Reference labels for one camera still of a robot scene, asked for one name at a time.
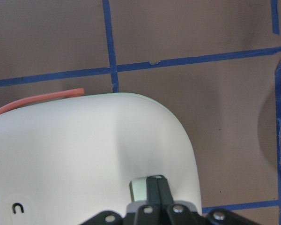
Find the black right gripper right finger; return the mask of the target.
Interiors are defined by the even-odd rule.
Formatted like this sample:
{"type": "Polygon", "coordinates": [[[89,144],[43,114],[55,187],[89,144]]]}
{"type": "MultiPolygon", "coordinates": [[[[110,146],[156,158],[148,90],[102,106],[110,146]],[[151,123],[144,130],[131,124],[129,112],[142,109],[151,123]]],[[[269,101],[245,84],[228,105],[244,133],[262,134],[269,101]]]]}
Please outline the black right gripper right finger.
{"type": "Polygon", "coordinates": [[[198,225],[200,216],[194,203],[174,200],[168,180],[157,178],[162,225],[198,225]]]}

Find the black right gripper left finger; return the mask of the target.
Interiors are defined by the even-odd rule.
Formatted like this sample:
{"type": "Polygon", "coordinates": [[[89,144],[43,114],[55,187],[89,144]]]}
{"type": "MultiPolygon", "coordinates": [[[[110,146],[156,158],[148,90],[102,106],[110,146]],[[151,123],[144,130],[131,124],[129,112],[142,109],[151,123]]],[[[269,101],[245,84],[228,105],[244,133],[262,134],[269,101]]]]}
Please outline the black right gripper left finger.
{"type": "Polygon", "coordinates": [[[138,203],[134,225],[158,225],[160,223],[160,196],[157,180],[149,176],[132,180],[132,201],[138,203]]]}

